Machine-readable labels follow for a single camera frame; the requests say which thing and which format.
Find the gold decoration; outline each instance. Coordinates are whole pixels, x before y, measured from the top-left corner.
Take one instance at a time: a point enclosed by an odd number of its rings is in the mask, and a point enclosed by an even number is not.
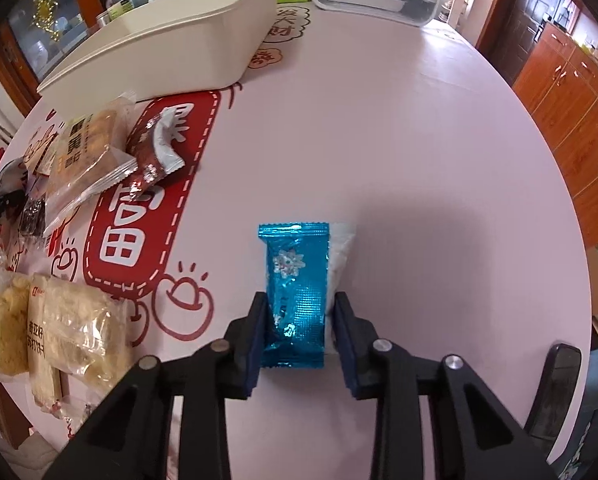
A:
[[[59,41],[61,34],[55,29],[55,11],[59,3],[57,0],[34,0],[35,15],[32,22],[36,27],[50,34],[52,41]]]

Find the red label with chinese character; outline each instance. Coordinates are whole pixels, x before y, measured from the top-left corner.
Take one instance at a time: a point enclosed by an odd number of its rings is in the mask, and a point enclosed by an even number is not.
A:
[[[150,103],[135,130],[173,108],[172,141],[185,166],[131,201],[127,181],[104,192],[86,235],[84,279],[109,294],[138,300],[163,276],[181,215],[221,100],[220,92],[194,92]]]

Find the metal screw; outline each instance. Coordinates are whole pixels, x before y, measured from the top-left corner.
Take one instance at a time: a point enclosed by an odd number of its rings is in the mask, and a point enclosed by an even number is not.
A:
[[[139,367],[142,370],[151,370],[152,368],[156,367],[159,359],[154,355],[146,355],[139,360]]]
[[[375,339],[373,341],[373,348],[378,352],[389,352],[393,349],[393,344],[387,339]]]
[[[445,365],[452,370],[458,370],[459,368],[463,368],[463,359],[458,355],[448,355],[445,358]]]
[[[225,352],[230,348],[230,343],[225,339],[215,339],[210,343],[210,348],[213,349],[213,352]]]

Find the round table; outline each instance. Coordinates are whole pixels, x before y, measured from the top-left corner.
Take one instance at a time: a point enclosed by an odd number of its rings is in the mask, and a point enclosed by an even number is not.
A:
[[[265,290],[259,224],[350,222],[357,237],[339,290],[355,313],[414,355],[463,356],[519,423],[550,346],[581,349],[550,459],[559,455],[588,369],[582,238],[543,137],[461,36],[439,22],[283,6],[241,84],[140,104],[137,115],[167,106],[177,107],[186,167],[145,202],[114,187],[83,205],[43,255],[16,257],[19,270],[132,298],[137,355],[168,360],[221,337]],[[59,121],[41,100],[4,163]],[[65,425],[27,386],[7,389],[63,445]],[[367,478],[374,411],[350,397],[336,364],[263,370],[251,399],[227,402],[233,476]]]

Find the brown candy wrapper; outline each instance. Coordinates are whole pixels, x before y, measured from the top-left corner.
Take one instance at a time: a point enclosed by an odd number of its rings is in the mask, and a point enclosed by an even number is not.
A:
[[[130,134],[126,151],[137,158],[137,171],[127,180],[130,200],[136,200],[149,187],[183,167],[184,160],[172,147],[175,124],[174,110],[166,110]]]

